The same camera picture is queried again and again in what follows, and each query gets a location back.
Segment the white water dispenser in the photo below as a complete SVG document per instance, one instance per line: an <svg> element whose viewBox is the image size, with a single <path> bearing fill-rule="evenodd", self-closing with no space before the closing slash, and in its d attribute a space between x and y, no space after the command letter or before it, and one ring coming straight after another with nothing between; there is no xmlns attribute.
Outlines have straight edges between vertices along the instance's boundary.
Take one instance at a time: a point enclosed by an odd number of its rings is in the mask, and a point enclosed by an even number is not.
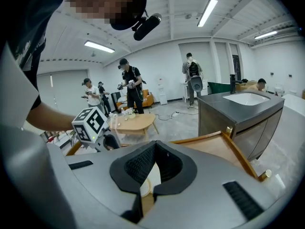
<svg viewBox="0 0 305 229"><path fill-rule="evenodd" d="M167 97L166 97L166 92L165 92L162 78L160 78L159 82L158 82L158 95L159 95L160 104L166 105Z"/></svg>

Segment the orange sofa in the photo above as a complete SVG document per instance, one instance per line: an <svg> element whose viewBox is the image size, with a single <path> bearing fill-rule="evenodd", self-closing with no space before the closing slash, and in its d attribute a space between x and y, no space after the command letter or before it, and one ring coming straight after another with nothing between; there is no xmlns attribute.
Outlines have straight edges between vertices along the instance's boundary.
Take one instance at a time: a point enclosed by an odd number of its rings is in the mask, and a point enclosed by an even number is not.
<svg viewBox="0 0 305 229"><path fill-rule="evenodd" d="M153 104L154 104L153 95L149 93L149 90L143 90L143 102L142 102L143 108L151 107ZM118 100L116 101L116 106L119 111L121 111L122 109L126 110L128 108L127 96L125 95L118 98Z"/></svg>

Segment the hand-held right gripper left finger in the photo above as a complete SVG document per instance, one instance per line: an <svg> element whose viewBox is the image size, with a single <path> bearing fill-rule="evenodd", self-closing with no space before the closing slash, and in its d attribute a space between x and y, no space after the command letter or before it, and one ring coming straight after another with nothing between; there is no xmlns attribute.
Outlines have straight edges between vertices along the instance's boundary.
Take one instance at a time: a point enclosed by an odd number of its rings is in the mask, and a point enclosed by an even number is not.
<svg viewBox="0 0 305 229"><path fill-rule="evenodd" d="M156 141L100 153L66 156L84 187L106 208L138 223L143 217L140 187L155 163Z"/></svg>

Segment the long ceiling light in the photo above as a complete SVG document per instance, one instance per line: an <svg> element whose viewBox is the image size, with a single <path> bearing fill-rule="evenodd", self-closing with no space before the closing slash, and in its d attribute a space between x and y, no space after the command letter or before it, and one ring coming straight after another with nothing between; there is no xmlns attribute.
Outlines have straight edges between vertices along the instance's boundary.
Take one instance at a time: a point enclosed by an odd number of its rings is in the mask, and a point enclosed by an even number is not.
<svg viewBox="0 0 305 229"><path fill-rule="evenodd" d="M95 43L95 42L92 42L92 41L86 41L84 43L84 46L94 48L94 49L97 49L97 50L101 50L101 51L104 51L104 52L108 52L108 53L114 53L115 52L115 50L112 49L112 48L106 47L104 45L101 45L101 44L98 44L98 43Z"/></svg>
<svg viewBox="0 0 305 229"><path fill-rule="evenodd" d="M218 3L218 0L208 0L208 3L198 21L198 24L197 24L198 28L202 28L205 25L205 23L207 22L209 16L211 15L211 13L214 10L217 3Z"/></svg>
<svg viewBox="0 0 305 229"><path fill-rule="evenodd" d="M273 35L276 35L276 34L277 34L277 31L270 31L270 32L258 35L254 39L259 40L259 39L270 37L270 36L273 36Z"/></svg>

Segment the white sink basin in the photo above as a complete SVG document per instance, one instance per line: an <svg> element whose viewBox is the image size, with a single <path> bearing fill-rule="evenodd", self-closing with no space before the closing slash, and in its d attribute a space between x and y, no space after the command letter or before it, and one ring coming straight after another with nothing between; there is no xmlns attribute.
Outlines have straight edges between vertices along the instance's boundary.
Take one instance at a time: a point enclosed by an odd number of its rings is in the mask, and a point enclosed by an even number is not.
<svg viewBox="0 0 305 229"><path fill-rule="evenodd" d="M223 96L223 98L235 102L237 104L247 105L247 106L258 105L270 100L267 97L257 95L254 93L231 94L231 95Z"/></svg>

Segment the white bathtub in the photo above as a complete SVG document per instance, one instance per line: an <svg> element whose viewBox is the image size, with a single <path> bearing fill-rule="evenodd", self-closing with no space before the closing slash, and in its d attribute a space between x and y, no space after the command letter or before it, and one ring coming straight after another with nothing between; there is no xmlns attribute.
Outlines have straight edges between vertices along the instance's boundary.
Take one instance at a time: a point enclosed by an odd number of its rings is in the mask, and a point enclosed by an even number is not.
<svg viewBox="0 0 305 229"><path fill-rule="evenodd" d="M282 98L284 99L284 116L298 115L305 118L304 99L292 94L286 94Z"/></svg>

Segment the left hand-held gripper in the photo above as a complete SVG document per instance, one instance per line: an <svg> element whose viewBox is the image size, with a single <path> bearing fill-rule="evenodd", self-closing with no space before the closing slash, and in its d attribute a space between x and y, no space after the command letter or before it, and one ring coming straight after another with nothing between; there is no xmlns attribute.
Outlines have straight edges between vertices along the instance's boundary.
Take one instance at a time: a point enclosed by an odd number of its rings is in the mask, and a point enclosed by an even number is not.
<svg viewBox="0 0 305 229"><path fill-rule="evenodd" d="M98 107L83 109L71 124L84 146L98 152L121 147L117 135L110 130L106 116Z"/></svg>

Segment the white insole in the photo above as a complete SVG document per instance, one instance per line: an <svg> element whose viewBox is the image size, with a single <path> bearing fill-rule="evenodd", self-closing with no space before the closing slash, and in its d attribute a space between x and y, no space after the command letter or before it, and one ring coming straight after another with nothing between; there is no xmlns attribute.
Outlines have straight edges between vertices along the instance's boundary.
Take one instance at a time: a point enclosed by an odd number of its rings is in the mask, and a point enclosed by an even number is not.
<svg viewBox="0 0 305 229"><path fill-rule="evenodd" d="M161 184L161 174L158 165L155 163L152 167L148 177L140 187L141 197L145 197L153 193L155 186Z"/></svg>

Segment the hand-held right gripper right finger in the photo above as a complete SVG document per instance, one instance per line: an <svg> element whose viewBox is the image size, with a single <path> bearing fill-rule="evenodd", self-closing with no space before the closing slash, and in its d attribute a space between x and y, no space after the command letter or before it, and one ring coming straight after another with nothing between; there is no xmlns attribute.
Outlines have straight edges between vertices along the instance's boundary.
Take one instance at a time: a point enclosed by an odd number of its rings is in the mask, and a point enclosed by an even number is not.
<svg viewBox="0 0 305 229"><path fill-rule="evenodd" d="M259 181L227 160L169 143L169 147L186 154L197 165L197 175L182 193L159 196L140 221L145 229L232 229L246 227L250 221L224 188L238 183L263 211L276 201Z"/></svg>

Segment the small white table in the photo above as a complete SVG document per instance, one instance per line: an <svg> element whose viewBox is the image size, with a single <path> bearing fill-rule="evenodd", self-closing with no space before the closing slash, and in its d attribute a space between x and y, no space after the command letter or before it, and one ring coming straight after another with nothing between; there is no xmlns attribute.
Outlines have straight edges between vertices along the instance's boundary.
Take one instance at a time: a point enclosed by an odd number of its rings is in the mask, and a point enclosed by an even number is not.
<svg viewBox="0 0 305 229"><path fill-rule="evenodd" d="M189 99L188 83L181 83L181 88L183 92L183 101L186 103ZM201 90L201 95L208 95L208 81L206 79L203 79L203 89Z"/></svg>

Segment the person's black printed shirt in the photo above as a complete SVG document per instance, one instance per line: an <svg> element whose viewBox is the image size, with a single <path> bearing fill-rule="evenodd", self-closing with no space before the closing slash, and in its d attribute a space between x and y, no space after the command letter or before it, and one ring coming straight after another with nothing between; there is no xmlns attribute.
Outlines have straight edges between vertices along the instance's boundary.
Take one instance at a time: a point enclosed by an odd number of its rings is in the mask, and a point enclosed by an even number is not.
<svg viewBox="0 0 305 229"><path fill-rule="evenodd" d="M38 90L37 71L46 46L46 29L63 0L20 0L20 10L13 20L8 44L17 65Z"/></svg>

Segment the person's left forearm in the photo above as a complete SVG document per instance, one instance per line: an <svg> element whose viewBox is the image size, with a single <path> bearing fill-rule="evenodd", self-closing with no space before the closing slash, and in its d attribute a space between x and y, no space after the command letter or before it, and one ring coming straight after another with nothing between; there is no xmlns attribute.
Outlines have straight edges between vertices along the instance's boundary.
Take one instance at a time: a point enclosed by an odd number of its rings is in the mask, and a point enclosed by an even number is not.
<svg viewBox="0 0 305 229"><path fill-rule="evenodd" d="M37 129L55 132L72 130L74 119L75 116L60 113L41 102L36 108L30 110L26 120Z"/></svg>

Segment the wooden shelf cart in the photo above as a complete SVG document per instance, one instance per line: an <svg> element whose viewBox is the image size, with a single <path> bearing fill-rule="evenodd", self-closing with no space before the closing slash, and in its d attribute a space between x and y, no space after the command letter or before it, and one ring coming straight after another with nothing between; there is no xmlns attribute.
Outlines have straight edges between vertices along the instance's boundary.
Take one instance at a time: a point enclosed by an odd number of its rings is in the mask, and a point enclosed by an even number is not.
<svg viewBox="0 0 305 229"><path fill-rule="evenodd" d="M272 175L272 172L269 169L261 175L257 175L239 147L232 141L227 133L221 131L200 137L172 141L172 143L221 157L239 167L259 182L264 182Z"/></svg>

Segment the dark sink cabinet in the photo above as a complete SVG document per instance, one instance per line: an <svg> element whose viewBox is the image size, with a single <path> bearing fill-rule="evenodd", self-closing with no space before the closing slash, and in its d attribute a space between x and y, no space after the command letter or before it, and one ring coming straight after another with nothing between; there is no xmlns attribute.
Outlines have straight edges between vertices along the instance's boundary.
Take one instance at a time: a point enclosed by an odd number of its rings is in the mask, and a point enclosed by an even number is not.
<svg viewBox="0 0 305 229"><path fill-rule="evenodd" d="M234 94L254 93L270 100L254 106L237 104L224 99L229 92L199 97L198 135L226 132L231 128L230 138L251 161L265 151L278 126L284 99L266 92L243 90Z"/></svg>

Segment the oval wooden coffee table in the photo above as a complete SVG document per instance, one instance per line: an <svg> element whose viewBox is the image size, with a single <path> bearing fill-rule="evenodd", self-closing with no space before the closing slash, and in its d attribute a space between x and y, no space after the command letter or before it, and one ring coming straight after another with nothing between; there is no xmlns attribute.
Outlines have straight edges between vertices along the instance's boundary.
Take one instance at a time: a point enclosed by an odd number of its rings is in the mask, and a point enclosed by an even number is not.
<svg viewBox="0 0 305 229"><path fill-rule="evenodd" d="M127 116L118 116L109 119L108 124L111 130L116 131L119 134L125 135L144 135L145 140L148 141L148 129L153 126L156 133L159 131L154 123L155 114L133 114Z"/></svg>

